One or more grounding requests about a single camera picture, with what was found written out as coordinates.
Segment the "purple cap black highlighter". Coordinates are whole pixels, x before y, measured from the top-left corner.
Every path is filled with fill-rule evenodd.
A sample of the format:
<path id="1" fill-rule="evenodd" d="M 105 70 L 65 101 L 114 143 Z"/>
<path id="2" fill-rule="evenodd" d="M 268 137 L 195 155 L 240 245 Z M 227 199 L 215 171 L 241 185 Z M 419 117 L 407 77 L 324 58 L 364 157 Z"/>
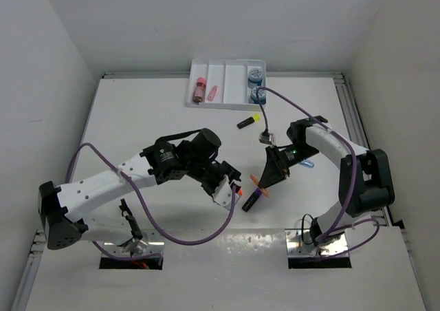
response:
<path id="1" fill-rule="evenodd" d="M 248 212 L 255 205 L 255 203 L 261 198 L 262 194 L 263 192 L 260 190 L 260 188 L 255 188 L 255 190 L 250 194 L 248 199 L 246 199 L 241 209 L 244 212 Z"/>

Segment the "white divided organizer tray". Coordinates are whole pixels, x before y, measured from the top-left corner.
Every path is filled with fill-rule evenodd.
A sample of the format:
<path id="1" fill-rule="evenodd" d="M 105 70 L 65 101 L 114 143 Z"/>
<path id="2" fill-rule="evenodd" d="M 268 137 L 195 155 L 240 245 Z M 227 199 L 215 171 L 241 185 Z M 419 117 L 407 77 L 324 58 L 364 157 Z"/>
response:
<path id="1" fill-rule="evenodd" d="M 194 59 L 186 90 L 186 105 L 202 109 L 230 109 L 237 111 L 259 111 L 259 105 L 250 103 L 248 71 L 252 67 L 263 70 L 263 84 L 266 84 L 266 63 L 252 59 Z M 193 90 L 199 77 L 206 79 L 206 92 L 202 103 L 193 102 Z M 217 85 L 217 95 L 210 102 L 207 96 L 211 88 Z"/>

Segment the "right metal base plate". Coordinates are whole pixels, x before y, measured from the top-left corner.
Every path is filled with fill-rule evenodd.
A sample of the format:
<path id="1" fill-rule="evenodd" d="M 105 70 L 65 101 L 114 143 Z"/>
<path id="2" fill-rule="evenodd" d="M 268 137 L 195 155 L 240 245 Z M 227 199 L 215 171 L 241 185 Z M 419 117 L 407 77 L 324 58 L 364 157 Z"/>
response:
<path id="1" fill-rule="evenodd" d="M 342 257 L 348 253 L 345 234 L 331 237 L 328 242 L 315 246 L 310 238 L 309 229 L 303 232 L 299 228 L 285 230 L 287 256 L 290 259 Z"/>

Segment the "orange eraser case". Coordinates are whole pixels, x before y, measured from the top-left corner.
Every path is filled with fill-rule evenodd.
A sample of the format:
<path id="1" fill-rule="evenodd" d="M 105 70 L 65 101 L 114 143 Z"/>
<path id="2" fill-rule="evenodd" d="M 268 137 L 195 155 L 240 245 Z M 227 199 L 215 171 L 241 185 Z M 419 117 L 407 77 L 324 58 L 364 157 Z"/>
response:
<path id="1" fill-rule="evenodd" d="M 250 179 L 251 179 L 251 181 L 255 184 L 255 186 L 256 186 L 256 189 L 255 189 L 255 193 L 258 193 L 260 196 L 264 196 L 264 197 L 269 197 L 270 196 L 270 194 L 269 194 L 269 192 L 266 190 L 266 189 L 264 189 L 264 188 L 261 188 L 260 186 L 259 186 L 259 180 L 258 180 L 258 178 L 255 176 L 255 175 L 250 175 Z"/>

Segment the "yellow cap black highlighter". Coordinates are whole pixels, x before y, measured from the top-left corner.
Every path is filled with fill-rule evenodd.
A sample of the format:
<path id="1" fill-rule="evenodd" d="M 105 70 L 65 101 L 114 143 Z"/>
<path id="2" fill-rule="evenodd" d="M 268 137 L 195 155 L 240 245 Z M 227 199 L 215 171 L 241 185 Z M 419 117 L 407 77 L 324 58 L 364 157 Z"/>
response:
<path id="1" fill-rule="evenodd" d="M 243 129 L 251 124 L 254 124 L 258 122 L 261 119 L 259 114 L 254 114 L 253 116 L 246 118 L 245 120 L 242 120 L 241 122 L 236 124 L 236 127 L 238 129 Z"/>

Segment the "pink eraser case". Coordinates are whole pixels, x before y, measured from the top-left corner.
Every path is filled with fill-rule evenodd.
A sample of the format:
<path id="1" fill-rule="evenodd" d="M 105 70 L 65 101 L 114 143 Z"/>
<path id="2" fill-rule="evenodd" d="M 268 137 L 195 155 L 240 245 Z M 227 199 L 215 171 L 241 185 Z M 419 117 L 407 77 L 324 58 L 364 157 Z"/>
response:
<path id="1" fill-rule="evenodd" d="M 212 102 L 217 95 L 218 86 L 214 85 L 208 93 L 207 101 Z"/>

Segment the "blue tape roll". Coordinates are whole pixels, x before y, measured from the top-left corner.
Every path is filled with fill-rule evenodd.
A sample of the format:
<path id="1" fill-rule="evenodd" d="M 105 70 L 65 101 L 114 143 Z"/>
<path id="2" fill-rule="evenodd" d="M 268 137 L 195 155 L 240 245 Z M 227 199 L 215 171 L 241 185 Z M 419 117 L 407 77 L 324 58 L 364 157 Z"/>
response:
<path id="1" fill-rule="evenodd" d="M 267 101 L 267 90 L 261 86 L 254 87 L 250 92 L 250 103 L 265 105 Z"/>
<path id="2" fill-rule="evenodd" d="M 248 71 L 247 83 L 249 88 L 261 86 L 263 84 L 264 73 L 260 67 L 252 67 Z"/>

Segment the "blue eraser case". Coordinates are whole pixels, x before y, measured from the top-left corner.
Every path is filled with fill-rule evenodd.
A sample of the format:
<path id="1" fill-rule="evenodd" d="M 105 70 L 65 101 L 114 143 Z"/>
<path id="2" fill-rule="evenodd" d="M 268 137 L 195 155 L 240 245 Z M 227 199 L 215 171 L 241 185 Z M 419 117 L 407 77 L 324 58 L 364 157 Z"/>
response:
<path id="1" fill-rule="evenodd" d="M 304 167 L 308 167 L 308 168 L 314 168 L 314 163 L 310 160 L 303 160 L 300 162 L 300 165 L 303 165 Z"/>

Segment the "metal base plate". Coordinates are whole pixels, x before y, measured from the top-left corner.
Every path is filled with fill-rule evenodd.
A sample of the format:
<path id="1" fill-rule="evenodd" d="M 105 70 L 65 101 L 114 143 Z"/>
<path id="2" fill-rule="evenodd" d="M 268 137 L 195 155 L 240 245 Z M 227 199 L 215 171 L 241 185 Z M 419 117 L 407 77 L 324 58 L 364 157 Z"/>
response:
<path id="1" fill-rule="evenodd" d="M 153 229 L 141 230 L 142 238 L 132 238 L 115 248 L 119 256 L 147 256 L 155 253 L 163 253 L 165 240 Z"/>
<path id="2" fill-rule="evenodd" d="M 345 234 L 331 237 L 328 242 L 315 246 L 310 238 L 309 229 L 303 232 L 299 228 L 285 230 L 287 256 L 290 259 L 342 257 L 348 253 Z"/>

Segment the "pink tube of pens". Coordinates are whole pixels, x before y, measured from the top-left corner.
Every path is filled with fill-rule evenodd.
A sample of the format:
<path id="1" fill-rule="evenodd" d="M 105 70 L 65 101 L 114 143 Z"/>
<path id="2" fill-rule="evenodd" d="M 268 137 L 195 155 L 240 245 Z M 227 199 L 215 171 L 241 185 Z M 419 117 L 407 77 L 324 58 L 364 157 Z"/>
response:
<path id="1" fill-rule="evenodd" d="M 196 85 L 192 93 L 192 101 L 196 104 L 202 103 L 204 101 L 205 92 L 206 79 L 199 77 L 196 81 Z"/>

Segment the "aluminium frame rail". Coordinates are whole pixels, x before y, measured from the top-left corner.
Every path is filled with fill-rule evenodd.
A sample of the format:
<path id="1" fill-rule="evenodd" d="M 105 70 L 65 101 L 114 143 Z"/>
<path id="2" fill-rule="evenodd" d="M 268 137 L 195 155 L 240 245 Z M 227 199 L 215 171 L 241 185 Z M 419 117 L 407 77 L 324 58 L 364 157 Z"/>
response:
<path id="1" fill-rule="evenodd" d="M 344 76 L 334 79 L 342 112 L 354 143 L 356 159 L 343 155 L 340 166 L 339 198 L 344 204 L 350 197 L 344 215 L 354 221 L 371 211 L 379 211 L 395 200 L 388 156 L 381 149 L 368 149 L 368 142 L 355 104 L 353 92 Z"/>

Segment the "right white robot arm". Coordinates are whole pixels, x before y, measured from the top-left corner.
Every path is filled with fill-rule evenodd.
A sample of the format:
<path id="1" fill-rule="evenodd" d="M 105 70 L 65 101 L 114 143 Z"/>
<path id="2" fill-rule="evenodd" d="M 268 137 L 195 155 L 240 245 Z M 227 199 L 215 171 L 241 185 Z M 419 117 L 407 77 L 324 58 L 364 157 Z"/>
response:
<path id="1" fill-rule="evenodd" d="M 292 166 L 319 153 L 339 171 L 338 201 L 311 222 L 309 236 L 314 246 L 395 201 L 388 156 L 381 149 L 370 150 L 342 137 L 322 116 L 292 122 L 287 137 L 290 145 L 265 149 L 265 168 L 256 182 L 261 191 L 286 180 Z"/>

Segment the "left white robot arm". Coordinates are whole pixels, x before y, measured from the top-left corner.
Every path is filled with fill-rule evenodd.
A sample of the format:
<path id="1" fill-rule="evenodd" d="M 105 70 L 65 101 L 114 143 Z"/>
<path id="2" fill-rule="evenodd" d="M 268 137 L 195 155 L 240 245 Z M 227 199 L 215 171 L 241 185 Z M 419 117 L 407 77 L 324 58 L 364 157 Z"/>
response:
<path id="1" fill-rule="evenodd" d="M 207 128 L 162 136 L 118 166 L 105 160 L 108 170 L 90 178 L 61 185 L 43 183 L 38 188 L 38 214 L 47 247 L 60 250 L 81 240 L 110 242 L 137 256 L 144 236 L 127 204 L 121 203 L 118 220 L 98 219 L 93 211 L 131 192 L 146 208 L 141 189 L 185 176 L 200 183 L 215 204 L 233 212 L 240 197 L 241 172 L 217 161 L 220 146 L 217 134 Z"/>

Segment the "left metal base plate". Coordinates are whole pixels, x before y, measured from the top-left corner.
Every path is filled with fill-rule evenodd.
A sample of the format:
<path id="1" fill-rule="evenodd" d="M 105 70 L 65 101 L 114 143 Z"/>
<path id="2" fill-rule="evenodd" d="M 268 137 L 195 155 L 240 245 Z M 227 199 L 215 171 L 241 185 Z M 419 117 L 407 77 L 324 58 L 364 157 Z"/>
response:
<path id="1" fill-rule="evenodd" d="M 165 240 L 153 229 L 141 230 L 142 238 L 132 238 L 115 248 L 119 256 L 147 256 L 155 253 L 163 253 Z"/>

